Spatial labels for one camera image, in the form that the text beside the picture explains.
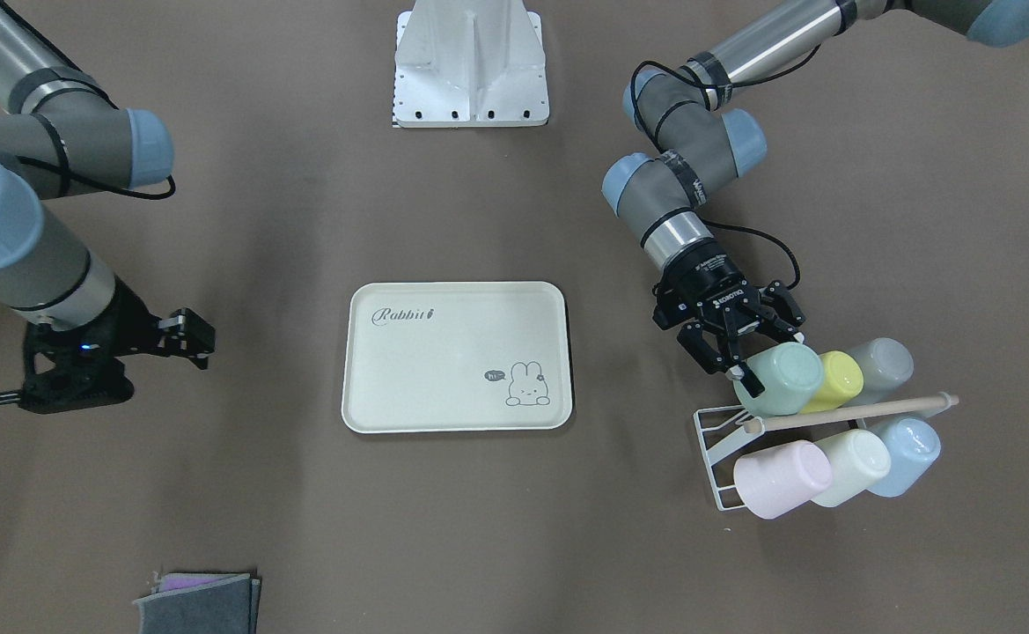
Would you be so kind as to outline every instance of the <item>felt cloth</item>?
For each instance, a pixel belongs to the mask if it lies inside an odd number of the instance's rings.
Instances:
[[[135,605],[140,634],[255,634],[259,580],[249,574],[176,573]]]

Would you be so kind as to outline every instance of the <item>black tape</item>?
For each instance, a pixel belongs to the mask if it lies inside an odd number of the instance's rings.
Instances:
[[[694,60],[703,65],[703,68],[706,69],[706,75],[710,76],[710,80],[716,86],[715,92],[718,94],[718,103],[716,103],[714,109],[726,105],[729,100],[733,98],[733,81],[729,79],[729,73],[724,70],[721,62],[712,56],[710,51],[701,51]]]
[[[51,140],[52,151],[57,152],[57,162],[59,164],[57,168],[60,168],[60,186],[57,188],[57,198],[67,197],[68,189],[72,186],[72,179],[69,177],[71,167],[68,163],[68,147],[64,144],[64,140],[61,139],[60,133],[57,132],[57,127],[43,113],[31,113],[30,116],[39,121],[40,128],[44,128],[45,133],[48,134],[48,139]]]
[[[25,100],[32,95],[33,90],[39,89],[40,85],[51,83],[52,81],[71,81],[86,85],[87,93],[98,95],[99,97],[102,97],[104,101],[107,101],[107,103],[111,103],[107,99],[107,93],[104,93],[103,89],[100,89],[100,84],[96,83],[92,76],[75,69],[57,67],[35,70],[28,73],[28,75],[21,77],[21,80],[14,84],[14,87],[9,92],[9,101],[6,104],[6,112],[21,113],[22,106],[25,105]]]
[[[839,35],[847,31],[848,28],[851,28],[859,20],[859,4],[857,4],[856,0],[836,0],[836,4],[839,4],[839,14],[841,17],[839,31],[836,32],[836,35]]]
[[[690,199],[691,208],[698,209],[706,204],[706,186],[703,185],[703,180],[698,177],[695,168],[690,168],[690,164],[679,152],[668,149],[659,155],[659,161],[671,169],[671,173],[682,185],[682,191],[686,192],[686,197]]]

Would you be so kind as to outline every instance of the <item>gray cup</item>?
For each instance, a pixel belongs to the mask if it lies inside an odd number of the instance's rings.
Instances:
[[[879,338],[847,350],[862,369],[862,392],[847,402],[871,406],[896,392],[913,376],[913,355],[899,342]]]

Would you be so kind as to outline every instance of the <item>cup rack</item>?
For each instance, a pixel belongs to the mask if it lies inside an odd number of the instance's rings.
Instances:
[[[742,406],[708,407],[695,412],[695,430],[698,432],[698,445],[703,450],[703,462],[706,462],[706,474],[710,481],[710,489],[714,492],[714,502],[718,509],[743,509],[745,504],[726,504],[722,500],[723,492],[736,491],[734,485],[718,485],[715,466],[737,451],[750,445],[760,436],[775,430],[791,430],[809,428],[809,426],[828,423],[855,421],[859,428],[865,429],[865,418],[892,417],[895,414],[914,413],[920,418],[935,417],[959,404],[959,397],[949,393],[937,393],[936,396],[909,398],[906,400],[887,400],[875,402],[872,406],[839,407],[837,410],[815,412],[812,414],[792,414],[790,417],[754,417]],[[712,414],[734,412],[732,417],[714,426],[703,426],[703,417]],[[733,426],[728,433],[722,432]],[[720,437],[712,447],[707,447],[707,441]]]

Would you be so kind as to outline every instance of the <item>light blue cup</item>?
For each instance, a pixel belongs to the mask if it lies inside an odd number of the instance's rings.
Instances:
[[[941,456],[941,437],[917,417],[899,417],[870,428],[889,450],[889,473],[868,487],[870,493],[897,497],[921,478]]]
[[[806,345],[784,342],[775,348],[748,357],[748,368],[765,385],[765,392],[753,398],[735,381],[737,399],[754,417],[787,417],[812,400],[823,385],[823,361]]]

